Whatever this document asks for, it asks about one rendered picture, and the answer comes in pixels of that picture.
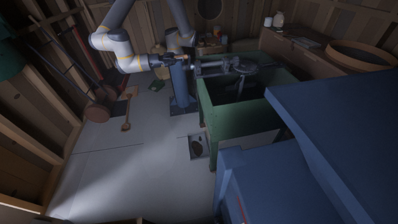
robotic arm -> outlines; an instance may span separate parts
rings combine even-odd
[[[149,71],[163,64],[158,54],[135,54],[127,31],[120,29],[135,1],[116,0],[101,25],[89,36],[92,48],[115,53],[116,66],[123,74]],[[167,3],[178,26],[165,31],[167,52],[183,54],[182,47],[197,45],[199,34],[189,24],[182,0],[167,0]]]

green lampshade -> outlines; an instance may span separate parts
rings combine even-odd
[[[25,67],[27,60],[11,41],[16,35],[0,14],[0,82],[7,80]]]

yellow stripe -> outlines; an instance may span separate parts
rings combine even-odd
[[[137,57],[137,62],[138,62],[139,70],[141,70],[141,72],[143,72],[143,68],[141,67],[141,63],[139,62],[139,55]]]
[[[120,59],[120,60],[123,60],[123,59],[127,59],[127,58],[130,58],[130,57],[133,57],[134,56],[134,53],[133,54],[131,54],[131,55],[128,55],[128,56],[126,56],[126,57],[116,57],[117,59]]]
[[[193,36],[193,34],[195,34],[195,31],[193,31],[192,35],[190,35],[189,37],[182,37],[182,39],[189,39]]]
[[[105,45],[104,45],[104,36],[105,36],[105,34],[104,34],[104,35],[102,35],[102,39],[101,39],[101,41],[102,41],[102,46],[104,46],[104,49],[108,50],[107,48],[105,48]]]
[[[103,25],[100,25],[99,27],[102,27],[102,28],[104,28],[104,29],[107,29],[107,30],[109,30],[110,31],[110,28],[108,28],[108,27],[105,27],[105,26],[103,26]]]

concrete floor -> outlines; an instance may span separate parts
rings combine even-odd
[[[190,161],[188,134],[202,132],[199,114],[169,116],[170,80],[158,93],[148,90],[154,72],[132,74],[139,85],[131,99],[131,130],[124,116],[103,124],[87,121],[56,188],[46,215],[75,224],[144,217],[156,224],[212,223],[216,175],[209,158]],[[269,144],[278,130],[228,142],[243,148]]]

blue table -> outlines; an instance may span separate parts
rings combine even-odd
[[[220,149],[213,212],[225,224],[343,224],[295,139]]]
[[[269,87],[346,224],[398,223],[398,69]]]

